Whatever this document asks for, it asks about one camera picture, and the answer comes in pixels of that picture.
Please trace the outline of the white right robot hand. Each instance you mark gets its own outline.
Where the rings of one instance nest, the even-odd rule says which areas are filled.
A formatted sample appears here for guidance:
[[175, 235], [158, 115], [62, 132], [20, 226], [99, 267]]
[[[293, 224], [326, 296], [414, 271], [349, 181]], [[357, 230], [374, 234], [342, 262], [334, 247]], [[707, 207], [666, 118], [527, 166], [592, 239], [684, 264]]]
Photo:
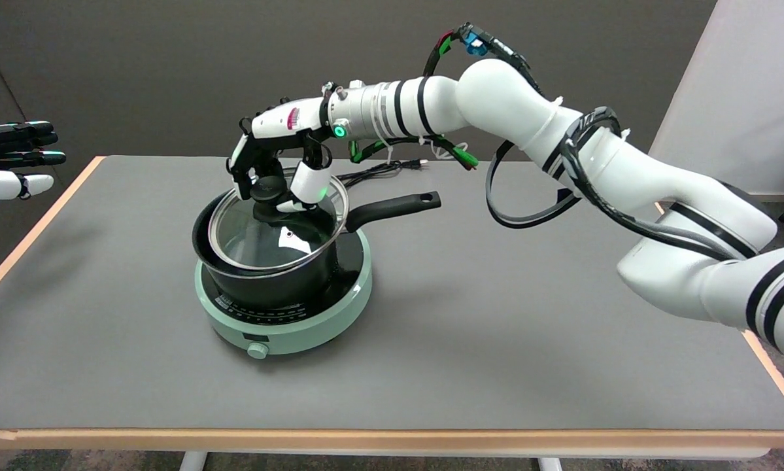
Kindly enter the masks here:
[[[282, 101], [239, 121], [242, 136], [226, 170], [240, 199], [281, 213], [316, 209], [332, 176], [332, 153], [324, 143], [332, 136], [326, 105], [325, 97]], [[279, 155], [293, 149], [303, 156], [287, 180]]]

